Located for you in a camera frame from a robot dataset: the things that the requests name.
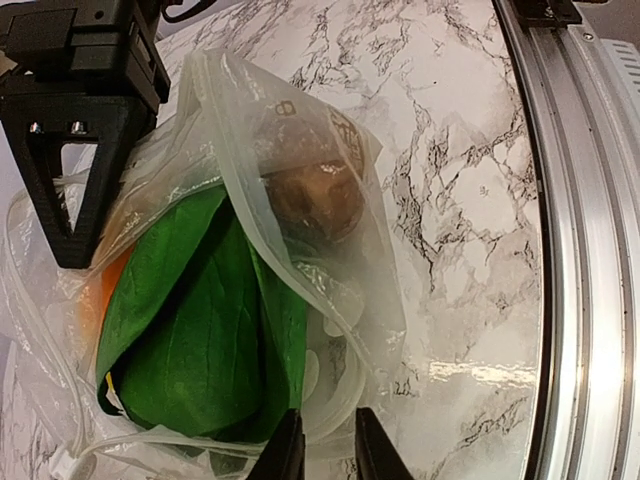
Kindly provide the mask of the clear polka dot zip bag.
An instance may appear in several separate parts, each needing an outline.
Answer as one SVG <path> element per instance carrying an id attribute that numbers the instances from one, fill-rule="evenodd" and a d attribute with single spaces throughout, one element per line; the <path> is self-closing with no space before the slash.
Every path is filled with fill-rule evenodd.
<path id="1" fill-rule="evenodd" d="M 18 108 L 2 284 L 51 476 L 245 479 L 293 411 L 334 477 L 406 334 L 379 141 L 221 49 L 142 140 L 133 101 Z"/>

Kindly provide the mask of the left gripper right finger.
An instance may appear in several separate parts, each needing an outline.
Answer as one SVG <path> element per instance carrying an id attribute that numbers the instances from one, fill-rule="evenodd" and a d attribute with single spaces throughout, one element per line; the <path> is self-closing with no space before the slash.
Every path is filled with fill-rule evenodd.
<path id="1" fill-rule="evenodd" d="M 360 480 L 413 480 L 406 465 L 371 408 L 355 416 L 355 460 Z"/>

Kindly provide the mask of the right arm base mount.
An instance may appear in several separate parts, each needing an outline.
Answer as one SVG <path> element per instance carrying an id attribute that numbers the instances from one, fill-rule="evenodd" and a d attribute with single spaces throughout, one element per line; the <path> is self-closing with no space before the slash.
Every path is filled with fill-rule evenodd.
<path id="1" fill-rule="evenodd" d="M 566 27 L 581 24 L 582 16 L 571 0 L 513 0 L 518 22 L 526 27 Z"/>

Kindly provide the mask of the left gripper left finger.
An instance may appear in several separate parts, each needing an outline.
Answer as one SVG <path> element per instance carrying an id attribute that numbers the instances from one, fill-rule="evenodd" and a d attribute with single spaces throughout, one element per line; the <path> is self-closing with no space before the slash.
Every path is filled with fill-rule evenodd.
<path id="1" fill-rule="evenodd" d="M 253 466 L 248 480 L 303 480 L 305 453 L 301 414 L 289 409 Z"/>

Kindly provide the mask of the fake green bok choy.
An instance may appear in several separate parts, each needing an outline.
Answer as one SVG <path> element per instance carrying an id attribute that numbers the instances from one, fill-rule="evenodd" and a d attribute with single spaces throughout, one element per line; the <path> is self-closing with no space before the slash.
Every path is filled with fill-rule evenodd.
<path id="1" fill-rule="evenodd" d="M 248 241 L 226 190 L 180 201 L 137 242 L 111 297 L 97 399 L 145 427 L 268 440 L 302 403 L 306 302 Z"/>

